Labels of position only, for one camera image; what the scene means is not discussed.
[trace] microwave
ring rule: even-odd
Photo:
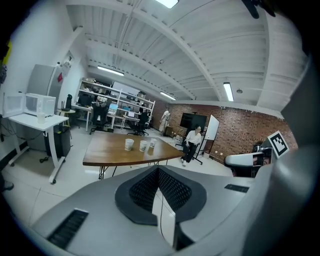
[[[26,93],[24,100],[24,112],[36,116],[44,113],[46,117],[55,114],[56,97],[35,93]]]
[[[44,113],[46,117],[53,116],[55,114],[55,105],[56,97],[34,93],[4,92],[2,117],[8,118],[21,113],[35,116],[38,113]]]

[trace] gray refrigerator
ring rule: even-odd
[[[54,113],[56,113],[63,81],[63,70],[60,66],[36,64],[32,70],[26,92],[55,97]],[[46,151],[44,137],[39,133],[39,130],[27,128],[25,129],[25,138],[31,139],[28,140],[28,145],[31,149]]]

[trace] ceiling light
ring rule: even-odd
[[[124,73],[121,73],[121,72],[118,72],[118,71],[115,71],[115,70],[112,70],[112,69],[109,69],[109,68],[106,68],[106,67],[103,67],[103,66],[98,66],[97,67],[99,70],[103,70],[103,71],[107,71],[107,72],[110,72],[110,73],[113,73],[113,74],[116,74],[116,75],[119,75],[119,76],[124,76]]]
[[[175,101],[176,99],[174,98],[174,97],[171,97],[170,95],[168,95],[168,94],[165,94],[164,92],[160,92],[160,94],[162,94],[162,95],[164,95],[164,96],[166,96],[166,97],[168,97],[168,98],[170,98],[171,100],[173,100],[173,101]]]
[[[230,85],[230,83],[229,83],[229,82],[224,82],[224,83],[223,83],[223,86],[224,86],[226,95],[228,96],[228,100],[229,100],[230,102],[233,102],[233,101],[234,101],[234,96],[232,95],[232,90],[231,90],[231,85]]]
[[[179,0],[156,0],[156,1],[170,9],[179,2]]]

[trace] paper cup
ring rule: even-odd
[[[154,148],[156,143],[157,143],[157,140],[155,138],[152,138],[151,141],[150,141],[150,147]]]
[[[44,124],[46,122],[46,114],[45,113],[40,112],[36,116],[38,118],[38,124]]]
[[[126,138],[125,139],[125,146],[124,149],[127,151],[130,151],[132,149],[132,145],[134,144],[134,140],[131,138]]]
[[[140,151],[145,152],[147,148],[147,142],[145,140],[140,141]]]

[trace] ceiling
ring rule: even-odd
[[[288,19],[260,8],[254,19],[241,0],[65,2],[73,28],[84,28],[88,65],[180,101],[226,102],[230,82],[235,103],[281,111],[307,62]]]

